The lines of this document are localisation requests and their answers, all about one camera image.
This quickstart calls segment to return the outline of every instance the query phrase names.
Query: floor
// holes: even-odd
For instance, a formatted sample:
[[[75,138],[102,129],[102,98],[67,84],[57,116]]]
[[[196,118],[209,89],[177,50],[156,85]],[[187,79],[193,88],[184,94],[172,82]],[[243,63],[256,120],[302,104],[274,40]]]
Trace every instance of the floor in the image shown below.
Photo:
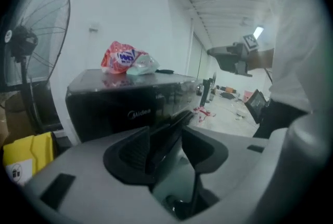
[[[215,95],[213,101],[206,103],[204,107],[216,116],[208,116],[201,123],[194,119],[191,125],[246,137],[252,137],[259,127],[242,101],[233,101]],[[246,113],[245,117],[236,114],[238,109]]]

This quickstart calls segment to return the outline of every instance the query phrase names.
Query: plastic bag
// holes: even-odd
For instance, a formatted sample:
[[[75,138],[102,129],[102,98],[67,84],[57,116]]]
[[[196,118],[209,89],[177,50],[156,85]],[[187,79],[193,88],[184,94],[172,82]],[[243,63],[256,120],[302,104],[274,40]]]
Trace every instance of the plastic bag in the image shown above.
[[[155,72],[159,64],[148,53],[114,41],[106,50],[101,67],[103,72],[112,74],[140,75]]]

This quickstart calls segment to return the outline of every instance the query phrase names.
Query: red object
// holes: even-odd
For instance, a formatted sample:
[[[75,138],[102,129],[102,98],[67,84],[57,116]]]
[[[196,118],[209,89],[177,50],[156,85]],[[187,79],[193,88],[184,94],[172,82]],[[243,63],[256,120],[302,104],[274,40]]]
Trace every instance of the red object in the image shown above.
[[[253,92],[244,91],[243,102],[245,103],[252,96],[252,94]]]
[[[114,41],[106,50],[101,62],[103,72],[119,74],[126,72],[140,55],[147,55],[129,44]]]
[[[216,114],[206,110],[203,106],[199,106],[193,109],[193,113],[198,115],[198,122],[203,122],[206,117],[215,117]]]

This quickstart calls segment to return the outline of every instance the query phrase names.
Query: fan stand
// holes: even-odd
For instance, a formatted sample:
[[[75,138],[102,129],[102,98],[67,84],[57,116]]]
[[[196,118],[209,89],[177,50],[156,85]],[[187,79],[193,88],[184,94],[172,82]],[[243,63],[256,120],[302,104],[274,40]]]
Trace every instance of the fan stand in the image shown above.
[[[36,113],[33,110],[33,97],[30,91],[30,84],[27,81],[27,58],[25,56],[21,56],[20,58],[20,66],[21,66],[21,77],[22,77],[22,90],[21,90],[21,97],[23,100],[24,107],[27,112],[27,116],[29,122],[32,126],[32,129],[36,132],[40,132],[40,127],[36,121]]]

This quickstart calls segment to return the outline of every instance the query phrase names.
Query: yellow box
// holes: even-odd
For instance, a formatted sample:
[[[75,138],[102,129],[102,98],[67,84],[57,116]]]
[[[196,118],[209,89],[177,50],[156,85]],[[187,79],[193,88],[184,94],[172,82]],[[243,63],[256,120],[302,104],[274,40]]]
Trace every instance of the yellow box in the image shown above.
[[[32,135],[4,145],[3,166],[9,176],[24,184],[31,176],[53,161],[53,140],[50,132]]]

